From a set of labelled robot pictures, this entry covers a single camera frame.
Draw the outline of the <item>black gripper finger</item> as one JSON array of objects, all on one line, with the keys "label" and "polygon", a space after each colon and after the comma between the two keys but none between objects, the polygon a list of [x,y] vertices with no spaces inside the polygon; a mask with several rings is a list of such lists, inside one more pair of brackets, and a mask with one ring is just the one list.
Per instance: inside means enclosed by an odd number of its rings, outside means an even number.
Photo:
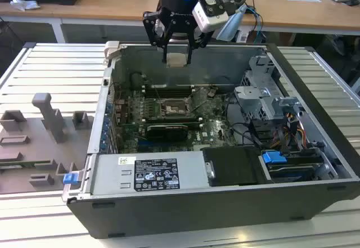
[{"label": "black gripper finger", "polygon": [[[170,11],[145,11],[143,13],[142,22],[151,45],[163,49],[162,62],[166,63],[168,53],[167,46],[172,36]],[[164,26],[164,30],[161,34],[159,34],[159,32],[157,31],[160,24]]]},{"label": "black gripper finger", "polygon": [[188,46],[187,46],[187,58],[186,64],[191,63],[192,52],[198,48],[205,48],[210,41],[210,33],[201,33],[199,37],[195,38],[194,32],[189,32],[188,37]]}]

